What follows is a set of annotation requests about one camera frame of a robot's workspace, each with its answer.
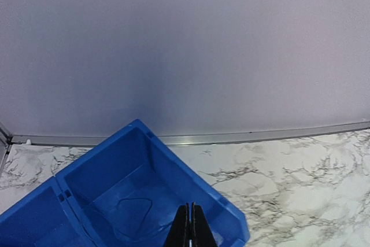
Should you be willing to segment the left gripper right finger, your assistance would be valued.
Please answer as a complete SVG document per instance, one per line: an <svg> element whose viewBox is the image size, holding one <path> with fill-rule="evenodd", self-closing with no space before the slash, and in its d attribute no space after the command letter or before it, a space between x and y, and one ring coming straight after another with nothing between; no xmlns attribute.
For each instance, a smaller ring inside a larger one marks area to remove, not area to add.
<svg viewBox="0 0 370 247"><path fill-rule="evenodd" d="M217 247L216 240L206 220L204 211L200 205L191 204L191 246L194 247Z"/></svg>

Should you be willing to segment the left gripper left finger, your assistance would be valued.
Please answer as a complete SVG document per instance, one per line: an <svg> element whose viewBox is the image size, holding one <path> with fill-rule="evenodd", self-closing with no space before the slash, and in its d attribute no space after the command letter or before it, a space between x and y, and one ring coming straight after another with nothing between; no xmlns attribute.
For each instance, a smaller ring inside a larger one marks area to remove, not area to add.
<svg viewBox="0 0 370 247"><path fill-rule="evenodd" d="M171 228L164 242L164 247L190 246L190 208L189 204L178 207Z"/></svg>

